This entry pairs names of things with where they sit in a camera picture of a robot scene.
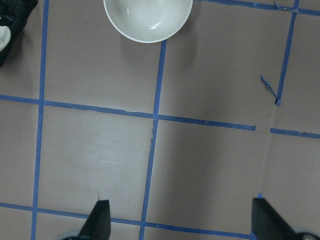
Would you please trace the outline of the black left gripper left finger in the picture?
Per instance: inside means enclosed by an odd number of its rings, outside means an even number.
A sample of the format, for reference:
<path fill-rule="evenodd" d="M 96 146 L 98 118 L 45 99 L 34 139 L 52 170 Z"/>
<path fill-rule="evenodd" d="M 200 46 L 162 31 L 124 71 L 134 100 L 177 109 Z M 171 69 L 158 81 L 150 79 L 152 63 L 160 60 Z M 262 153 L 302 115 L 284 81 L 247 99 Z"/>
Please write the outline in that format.
<path fill-rule="evenodd" d="M 98 200 L 80 230 L 78 240 L 108 240 L 111 235 L 109 200 Z"/>

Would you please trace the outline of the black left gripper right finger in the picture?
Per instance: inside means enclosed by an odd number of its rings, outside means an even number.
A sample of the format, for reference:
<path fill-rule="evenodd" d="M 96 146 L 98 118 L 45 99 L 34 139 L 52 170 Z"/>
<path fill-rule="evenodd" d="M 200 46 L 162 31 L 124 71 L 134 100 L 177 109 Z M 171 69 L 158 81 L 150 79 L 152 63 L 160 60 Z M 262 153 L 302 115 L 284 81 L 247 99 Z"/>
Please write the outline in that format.
<path fill-rule="evenodd" d="M 290 240 L 296 233 L 264 198 L 251 205 L 251 228 L 257 240 Z"/>

